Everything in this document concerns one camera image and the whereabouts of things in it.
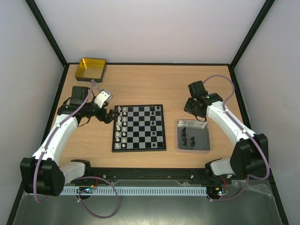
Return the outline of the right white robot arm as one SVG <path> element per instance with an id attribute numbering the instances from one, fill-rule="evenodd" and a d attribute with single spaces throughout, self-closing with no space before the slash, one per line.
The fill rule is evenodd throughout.
<path id="1" fill-rule="evenodd" d="M 191 97 L 184 111 L 202 118 L 212 119 L 234 145 L 232 155 L 209 162 L 204 172 L 208 183 L 216 183 L 222 175 L 265 180 L 270 175 L 268 139 L 244 125 L 226 106 L 217 93 L 208 93 L 202 81 L 188 85 Z"/>

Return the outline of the pink tray of black pieces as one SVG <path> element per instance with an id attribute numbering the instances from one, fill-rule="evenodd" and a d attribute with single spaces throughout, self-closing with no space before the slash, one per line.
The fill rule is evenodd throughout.
<path id="1" fill-rule="evenodd" d="M 176 123 L 178 152 L 209 152 L 210 132 L 208 122 L 198 120 L 177 120 Z"/>

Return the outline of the black and grey chessboard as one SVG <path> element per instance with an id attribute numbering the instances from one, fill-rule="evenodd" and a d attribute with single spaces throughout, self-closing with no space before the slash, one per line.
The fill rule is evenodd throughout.
<path id="1" fill-rule="evenodd" d="M 166 151 L 164 110 L 162 104 L 116 105 L 120 112 L 114 120 L 112 152 Z"/>

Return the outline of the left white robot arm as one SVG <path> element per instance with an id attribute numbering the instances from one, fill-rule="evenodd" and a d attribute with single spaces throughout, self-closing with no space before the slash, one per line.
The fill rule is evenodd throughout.
<path id="1" fill-rule="evenodd" d="M 71 181 L 91 174 L 88 160 L 75 159 L 66 166 L 59 166 L 61 154 L 78 128 L 82 118 L 95 117 L 109 124 L 119 116 L 116 110 L 107 110 L 113 97 L 106 90 L 97 96 L 93 88 L 74 86 L 71 97 L 58 108 L 55 123 L 32 157 L 25 157 L 20 162 L 24 191 L 33 195 L 59 196 L 64 186 Z"/>

